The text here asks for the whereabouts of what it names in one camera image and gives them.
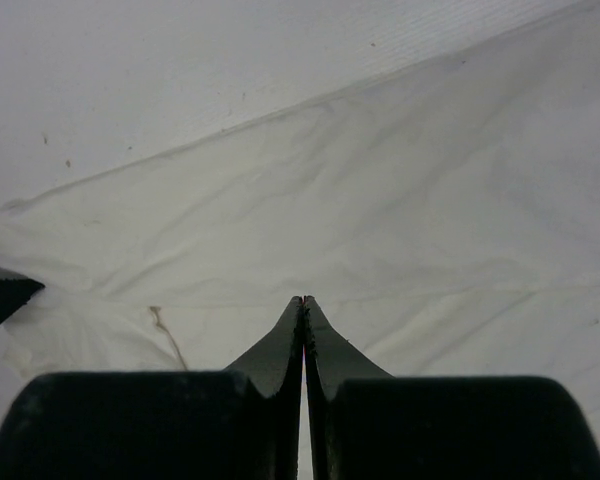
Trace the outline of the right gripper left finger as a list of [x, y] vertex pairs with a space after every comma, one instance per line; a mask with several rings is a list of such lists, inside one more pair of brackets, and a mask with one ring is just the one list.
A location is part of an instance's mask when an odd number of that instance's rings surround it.
[[42, 375], [0, 428], [0, 479], [293, 479], [303, 302], [217, 371]]

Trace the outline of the white t shirt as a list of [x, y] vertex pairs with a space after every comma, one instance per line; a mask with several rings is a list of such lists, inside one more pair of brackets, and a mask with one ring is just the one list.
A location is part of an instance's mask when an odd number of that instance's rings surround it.
[[546, 376], [600, 442], [600, 2], [0, 212], [21, 377], [215, 369], [314, 296], [396, 375]]

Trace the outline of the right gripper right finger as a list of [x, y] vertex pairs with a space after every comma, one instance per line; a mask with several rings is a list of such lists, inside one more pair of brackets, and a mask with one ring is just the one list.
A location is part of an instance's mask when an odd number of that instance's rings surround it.
[[558, 382], [395, 377], [303, 300], [318, 479], [600, 479], [600, 450]]

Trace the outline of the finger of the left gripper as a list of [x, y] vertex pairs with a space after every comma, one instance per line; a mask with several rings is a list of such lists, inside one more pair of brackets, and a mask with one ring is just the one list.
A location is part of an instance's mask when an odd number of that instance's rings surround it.
[[0, 268], [0, 325], [44, 288], [25, 275]]

